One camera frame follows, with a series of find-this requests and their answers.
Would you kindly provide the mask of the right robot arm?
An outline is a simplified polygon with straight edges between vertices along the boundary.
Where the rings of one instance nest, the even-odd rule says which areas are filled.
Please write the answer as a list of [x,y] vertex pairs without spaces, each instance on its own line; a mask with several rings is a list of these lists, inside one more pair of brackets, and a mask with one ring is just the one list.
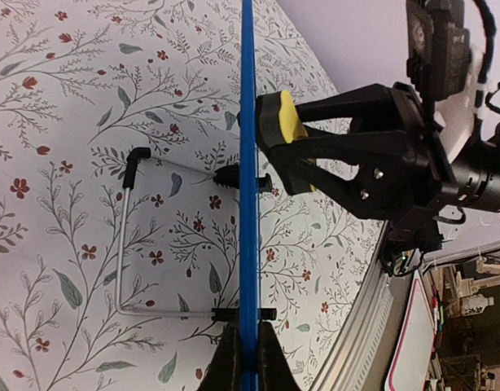
[[484,51],[470,44],[463,2],[406,3],[409,84],[257,99],[257,144],[289,195],[321,191],[354,217],[385,221],[401,249],[423,251],[441,246],[445,206],[500,214],[500,123],[480,136],[496,28],[486,2],[476,5]]

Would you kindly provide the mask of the pink edged background board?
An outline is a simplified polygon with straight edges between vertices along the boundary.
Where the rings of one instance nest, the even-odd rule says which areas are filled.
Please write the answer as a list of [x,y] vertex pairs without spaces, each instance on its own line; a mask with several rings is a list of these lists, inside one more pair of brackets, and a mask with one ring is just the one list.
[[384,390],[424,390],[435,338],[434,323],[421,275],[416,272]]

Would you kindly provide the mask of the yellow whiteboard eraser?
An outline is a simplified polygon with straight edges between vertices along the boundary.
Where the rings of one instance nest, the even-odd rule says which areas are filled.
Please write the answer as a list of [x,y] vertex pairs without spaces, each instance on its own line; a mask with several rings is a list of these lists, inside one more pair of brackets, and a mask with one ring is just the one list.
[[288,91],[283,90],[257,97],[256,135],[257,146],[273,166],[284,190],[290,196],[316,191],[313,185],[292,173],[291,166],[287,161],[284,159],[276,160],[272,155],[274,147],[309,137]]

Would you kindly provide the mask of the blue framed whiteboard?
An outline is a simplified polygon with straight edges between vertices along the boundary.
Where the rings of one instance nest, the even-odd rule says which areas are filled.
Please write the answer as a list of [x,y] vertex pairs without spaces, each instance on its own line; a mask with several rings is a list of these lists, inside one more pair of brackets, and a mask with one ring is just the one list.
[[257,177],[256,152],[256,78],[253,8],[251,1],[242,2],[241,11],[241,69],[240,69],[240,168],[250,181],[239,190],[239,308],[250,315],[247,321],[239,321],[242,339],[242,390],[257,390],[257,348],[259,307],[257,277]]

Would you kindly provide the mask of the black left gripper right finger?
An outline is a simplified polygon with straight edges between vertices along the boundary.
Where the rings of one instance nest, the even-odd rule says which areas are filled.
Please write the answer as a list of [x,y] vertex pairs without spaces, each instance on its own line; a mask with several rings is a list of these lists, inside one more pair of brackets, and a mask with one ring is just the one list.
[[264,391],[300,391],[270,322],[258,326],[258,389]]

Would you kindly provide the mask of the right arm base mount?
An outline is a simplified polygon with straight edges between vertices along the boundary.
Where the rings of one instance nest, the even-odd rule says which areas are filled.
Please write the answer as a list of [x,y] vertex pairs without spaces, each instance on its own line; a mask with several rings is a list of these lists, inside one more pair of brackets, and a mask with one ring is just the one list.
[[389,277],[404,278],[418,271],[423,265],[424,253],[417,248],[400,250],[394,243],[386,242],[379,253],[383,272]]

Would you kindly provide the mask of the aluminium front rail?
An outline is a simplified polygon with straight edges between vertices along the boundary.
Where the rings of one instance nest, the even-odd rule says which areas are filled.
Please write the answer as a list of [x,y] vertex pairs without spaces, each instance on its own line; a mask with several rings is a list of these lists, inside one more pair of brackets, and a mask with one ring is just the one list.
[[[379,264],[369,266],[340,334],[312,380],[310,389],[384,390],[415,273],[404,278],[390,278]],[[435,320],[436,338],[436,289],[428,275],[420,275]],[[432,372],[431,361],[432,355],[424,389]]]

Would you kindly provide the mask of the black whiteboard foot clip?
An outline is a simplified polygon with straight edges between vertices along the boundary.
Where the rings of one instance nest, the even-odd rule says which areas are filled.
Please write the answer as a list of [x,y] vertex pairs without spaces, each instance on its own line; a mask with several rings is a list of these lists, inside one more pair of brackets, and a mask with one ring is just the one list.
[[[220,186],[240,189],[240,185],[250,181],[248,175],[244,175],[239,164],[226,165],[214,172],[213,181]],[[266,174],[264,177],[255,178],[253,180],[260,194],[271,193],[273,183],[271,176]]]
[[[236,322],[247,321],[250,315],[241,311],[240,308],[214,308],[212,309],[211,320],[214,322]],[[274,321],[278,316],[278,311],[275,308],[259,308],[257,310],[257,319],[263,321]]]

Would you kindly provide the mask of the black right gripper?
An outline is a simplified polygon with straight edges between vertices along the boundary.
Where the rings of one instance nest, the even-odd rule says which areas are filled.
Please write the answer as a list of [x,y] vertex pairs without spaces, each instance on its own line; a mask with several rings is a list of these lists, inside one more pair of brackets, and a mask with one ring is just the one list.
[[[395,104],[402,121],[397,129]],[[413,87],[372,84],[295,106],[304,124],[350,118],[349,133],[272,147],[270,163],[290,196],[319,191],[353,216],[388,220],[397,244],[439,244],[436,218],[458,193],[438,133]]]

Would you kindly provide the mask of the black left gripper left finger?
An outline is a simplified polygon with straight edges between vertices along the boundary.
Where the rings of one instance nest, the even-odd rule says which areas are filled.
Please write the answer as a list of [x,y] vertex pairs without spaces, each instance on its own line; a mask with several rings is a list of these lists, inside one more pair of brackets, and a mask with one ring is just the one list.
[[238,323],[228,323],[208,365],[198,391],[240,391],[242,378],[242,339]]

